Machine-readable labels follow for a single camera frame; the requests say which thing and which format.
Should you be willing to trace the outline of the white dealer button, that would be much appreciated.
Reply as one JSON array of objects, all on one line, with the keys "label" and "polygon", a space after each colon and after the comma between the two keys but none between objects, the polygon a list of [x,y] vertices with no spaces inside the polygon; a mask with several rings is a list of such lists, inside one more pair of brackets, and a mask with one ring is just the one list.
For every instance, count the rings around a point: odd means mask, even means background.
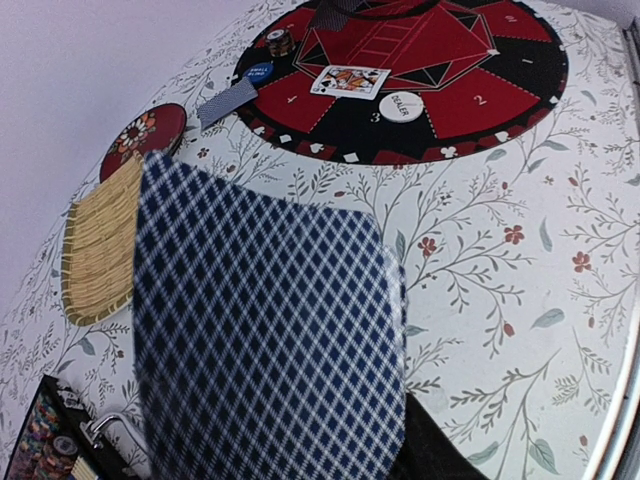
[{"label": "white dealer button", "polygon": [[409,123],[418,119],[424,111],[422,98],[409,91],[397,91],[386,95],[379,103],[381,116],[393,123]]}]

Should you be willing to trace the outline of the woven bamboo tray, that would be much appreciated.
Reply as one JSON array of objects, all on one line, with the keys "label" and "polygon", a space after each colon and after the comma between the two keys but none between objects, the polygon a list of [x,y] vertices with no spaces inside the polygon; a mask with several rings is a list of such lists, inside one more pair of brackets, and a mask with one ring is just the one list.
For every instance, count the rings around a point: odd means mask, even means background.
[{"label": "woven bamboo tray", "polygon": [[67,320],[86,327],[124,308],[133,295],[133,258],[143,157],[134,152],[88,196],[71,204],[61,257]]}]

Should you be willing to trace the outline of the blue small blind button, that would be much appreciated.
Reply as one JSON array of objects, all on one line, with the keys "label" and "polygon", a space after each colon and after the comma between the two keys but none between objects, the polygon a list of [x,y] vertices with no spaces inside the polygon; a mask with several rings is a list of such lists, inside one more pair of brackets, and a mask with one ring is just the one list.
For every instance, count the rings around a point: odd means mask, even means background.
[{"label": "blue small blind button", "polygon": [[261,85],[272,77],[273,72],[274,65],[271,62],[261,62],[248,68],[243,77],[247,78],[252,85]]}]

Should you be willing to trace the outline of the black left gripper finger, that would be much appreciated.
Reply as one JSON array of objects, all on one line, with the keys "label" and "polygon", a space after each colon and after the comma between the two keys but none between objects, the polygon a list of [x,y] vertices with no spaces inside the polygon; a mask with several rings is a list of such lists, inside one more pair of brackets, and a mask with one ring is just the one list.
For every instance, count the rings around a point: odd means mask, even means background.
[{"label": "black left gripper finger", "polygon": [[394,461],[394,478],[401,480],[486,479],[446,437],[411,394],[406,394],[405,440]]}]

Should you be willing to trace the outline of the red white poker chip stack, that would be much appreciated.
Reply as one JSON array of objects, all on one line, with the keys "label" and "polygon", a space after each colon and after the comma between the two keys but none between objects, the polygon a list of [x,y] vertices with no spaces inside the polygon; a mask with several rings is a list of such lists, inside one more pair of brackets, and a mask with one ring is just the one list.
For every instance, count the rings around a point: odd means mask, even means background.
[{"label": "red white poker chip stack", "polygon": [[265,36],[265,44],[273,58],[281,58],[295,51],[296,43],[289,29],[271,30]]}]

